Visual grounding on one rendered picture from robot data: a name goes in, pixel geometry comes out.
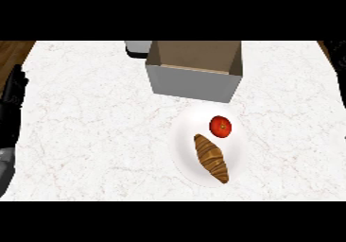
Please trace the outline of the brown croissant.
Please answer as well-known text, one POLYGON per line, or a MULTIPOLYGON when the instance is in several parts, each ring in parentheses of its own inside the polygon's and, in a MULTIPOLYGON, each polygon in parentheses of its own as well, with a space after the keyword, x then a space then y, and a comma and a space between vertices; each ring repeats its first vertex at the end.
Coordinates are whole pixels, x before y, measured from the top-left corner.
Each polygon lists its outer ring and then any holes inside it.
POLYGON ((229 172, 222 149, 201 134, 194 135, 194 144, 201 166, 210 172, 212 176, 222 183, 226 183, 229 181, 229 172))

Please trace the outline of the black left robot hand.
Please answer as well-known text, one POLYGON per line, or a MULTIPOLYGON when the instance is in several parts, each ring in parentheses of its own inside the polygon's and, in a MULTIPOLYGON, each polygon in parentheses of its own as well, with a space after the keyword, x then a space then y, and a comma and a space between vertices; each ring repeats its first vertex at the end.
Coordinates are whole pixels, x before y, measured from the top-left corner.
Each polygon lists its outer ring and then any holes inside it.
POLYGON ((28 82, 22 66, 16 64, 7 77, 0 97, 0 148, 15 147, 18 141, 21 108, 28 82))

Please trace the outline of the red tomato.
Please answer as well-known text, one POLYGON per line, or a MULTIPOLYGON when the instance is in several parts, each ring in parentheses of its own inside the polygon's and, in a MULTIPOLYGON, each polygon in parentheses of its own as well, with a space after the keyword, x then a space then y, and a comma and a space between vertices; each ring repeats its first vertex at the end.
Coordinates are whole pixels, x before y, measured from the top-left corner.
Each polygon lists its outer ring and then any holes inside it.
POLYGON ((219 138, 226 138, 232 132, 232 123, 229 119, 216 115, 210 120, 210 132, 219 138))

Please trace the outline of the white plate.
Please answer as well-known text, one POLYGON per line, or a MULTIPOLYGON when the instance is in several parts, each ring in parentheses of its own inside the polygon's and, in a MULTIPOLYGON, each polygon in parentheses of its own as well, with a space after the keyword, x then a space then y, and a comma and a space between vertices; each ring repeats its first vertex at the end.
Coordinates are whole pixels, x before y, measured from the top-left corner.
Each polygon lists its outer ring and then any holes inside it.
POLYGON ((184 176, 206 187, 232 184, 247 165, 249 143, 244 128, 229 107, 213 103, 188 107, 173 121, 169 138, 173 162, 184 176), (216 137, 210 132, 210 121, 215 116, 223 116, 232 124, 231 134, 225 138, 216 137), (198 161, 194 142, 197 134, 201 134, 222 150, 229 176, 226 183, 210 174, 198 161))

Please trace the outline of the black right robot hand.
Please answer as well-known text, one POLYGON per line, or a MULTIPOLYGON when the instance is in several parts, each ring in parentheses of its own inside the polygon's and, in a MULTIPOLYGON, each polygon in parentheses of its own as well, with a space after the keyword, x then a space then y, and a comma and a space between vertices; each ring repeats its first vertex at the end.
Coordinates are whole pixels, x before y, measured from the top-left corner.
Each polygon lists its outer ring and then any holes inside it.
POLYGON ((346 108, 346 41, 326 41, 324 45, 330 54, 343 106, 346 108))

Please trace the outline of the open cardboard box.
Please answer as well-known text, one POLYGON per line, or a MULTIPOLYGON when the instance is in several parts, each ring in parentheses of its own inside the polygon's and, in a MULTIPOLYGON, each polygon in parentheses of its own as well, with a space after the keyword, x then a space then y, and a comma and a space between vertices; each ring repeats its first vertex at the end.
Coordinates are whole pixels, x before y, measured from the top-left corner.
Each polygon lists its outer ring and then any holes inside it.
POLYGON ((229 103, 243 79, 241 41, 152 41, 145 67, 155 94, 229 103))

